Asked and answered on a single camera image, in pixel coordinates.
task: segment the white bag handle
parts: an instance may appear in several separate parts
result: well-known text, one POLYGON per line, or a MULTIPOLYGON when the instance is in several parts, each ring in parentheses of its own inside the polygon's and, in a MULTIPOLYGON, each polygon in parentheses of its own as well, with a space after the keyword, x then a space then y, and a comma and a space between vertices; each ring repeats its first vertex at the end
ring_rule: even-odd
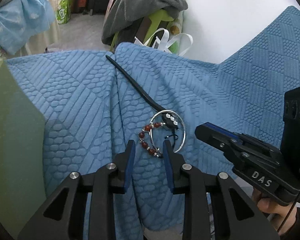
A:
POLYGON ((135 41, 134 41, 134 44, 138 44, 138 45, 141 45, 141 46, 147 46, 148 43, 150 42, 150 40, 153 38, 153 36, 157 33, 157 32, 160 32, 160 31, 164 31, 164 34, 161 38, 161 40, 156 37, 153 45, 152 45, 152 48, 154 48, 156 46, 156 44, 158 44, 158 50, 161 50, 161 51, 165 51, 165 52, 168 52, 168 53, 172 53, 170 50, 169 50, 169 47, 175 43, 176 41, 178 41, 179 39, 181 39, 181 36, 184 36, 186 35, 189 40, 190 40, 190 46, 188 48, 186 48, 185 50, 183 50, 182 52, 179 53, 179 56, 183 56, 184 54, 186 54, 186 52, 190 49, 190 47, 192 46, 193 44, 193 37, 187 33, 179 33, 178 35, 174 36, 170 41, 169 41, 169 31, 167 29, 164 29, 164 28, 160 28, 158 30, 156 30, 156 32, 154 34, 151 35, 151 37, 143 44, 141 41, 138 40, 137 37, 135 37, 135 41))

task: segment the blue fabric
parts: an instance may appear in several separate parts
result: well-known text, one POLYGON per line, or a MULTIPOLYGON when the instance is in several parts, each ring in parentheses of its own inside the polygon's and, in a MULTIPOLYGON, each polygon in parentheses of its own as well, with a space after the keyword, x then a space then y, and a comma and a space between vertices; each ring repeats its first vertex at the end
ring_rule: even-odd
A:
POLYGON ((56 20, 48 0, 12 0, 0 8, 0 48, 14 55, 56 20))
MULTIPOLYGON (((47 194, 71 171, 94 172, 129 139, 137 142, 155 113, 105 54, 76 50, 8 60, 18 84, 47 120, 47 194)), ((180 153, 186 162, 211 174, 232 174, 220 151, 195 138, 195 127, 212 122, 280 145, 284 93, 300 86, 300 11, 288 7, 221 64, 130 43, 120 44, 112 57, 156 102, 183 118, 187 138, 180 153)), ((160 146, 163 134, 155 131, 160 146)), ((142 239, 139 220, 151 230, 182 223, 184 197, 170 193, 163 160, 149 156, 139 143, 132 178, 133 187, 115 196, 118 239, 142 239)))

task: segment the human hand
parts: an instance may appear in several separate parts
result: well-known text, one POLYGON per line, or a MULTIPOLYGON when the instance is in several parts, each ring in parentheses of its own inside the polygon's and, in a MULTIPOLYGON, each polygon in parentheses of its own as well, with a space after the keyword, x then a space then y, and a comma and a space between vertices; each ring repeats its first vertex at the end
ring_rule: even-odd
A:
MULTIPOLYGON (((290 203, 290 205, 286 207, 283 207, 270 198, 261 198, 261 195, 262 193, 259 190, 253 188, 253 193, 251 197, 253 202, 256 203, 260 211, 269 214, 276 214, 270 222, 275 228, 275 230, 278 230, 284 218, 287 216, 292 206, 292 203, 290 203)), ((279 236, 286 233, 294 225, 294 223, 296 222, 296 214, 297 207, 295 206, 292 212, 290 213, 290 216, 288 217, 287 221, 281 228, 279 236)))

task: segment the metal screw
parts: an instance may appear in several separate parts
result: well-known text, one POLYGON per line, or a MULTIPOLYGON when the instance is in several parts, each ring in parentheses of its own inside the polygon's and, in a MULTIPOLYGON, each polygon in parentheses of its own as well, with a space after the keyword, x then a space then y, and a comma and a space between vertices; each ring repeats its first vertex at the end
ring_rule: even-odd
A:
POLYGON ((225 173, 225 172, 220 172, 219 173, 219 177, 221 179, 228 179, 229 175, 227 173, 225 173))
POLYGON ((115 163, 108 163, 108 164, 106 165, 106 167, 107 167, 108 170, 113 170, 113 169, 116 168, 116 166, 117 166, 117 165, 115 165, 115 163))
POLYGON ((76 179, 76 178, 79 177, 79 173, 77 173, 76 171, 75 172, 71 172, 70 175, 69 175, 69 177, 71 179, 76 179))
POLYGON ((185 164, 182 165, 182 168, 186 171, 189 171, 189 170, 192 169, 192 166, 188 163, 185 163, 185 164))

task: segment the silver hoop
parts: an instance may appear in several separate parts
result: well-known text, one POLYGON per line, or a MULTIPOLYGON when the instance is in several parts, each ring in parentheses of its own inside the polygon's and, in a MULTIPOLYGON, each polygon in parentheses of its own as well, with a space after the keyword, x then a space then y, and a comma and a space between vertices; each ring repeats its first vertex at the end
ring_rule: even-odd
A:
MULTIPOLYGON (((178 119, 180 120, 181 122, 181 126, 183 128, 183 139, 182 139, 182 143, 181 145, 179 146, 178 150, 175 151, 175 153, 177 153, 178 151, 180 151, 183 147, 183 145, 185 144, 185 141, 186 141, 186 126, 185 126, 185 123, 183 122, 182 118, 180 117, 180 115, 178 115, 175 111, 172 111, 172 110, 162 110, 158 113, 156 113, 150 120, 150 123, 153 122, 153 120, 159 115, 159 114, 163 114, 163 113, 167 113, 167 114, 173 114, 175 115, 176 117, 178 117, 178 119)), ((156 152, 154 153, 154 155, 158 158, 161 158, 162 157, 162 153, 160 152, 160 149, 157 148, 155 145, 154 145, 154 142, 153 142, 153 137, 152 137, 152 129, 149 131, 149 137, 150 137, 150 142, 153 146, 154 149, 156 149, 156 152)))

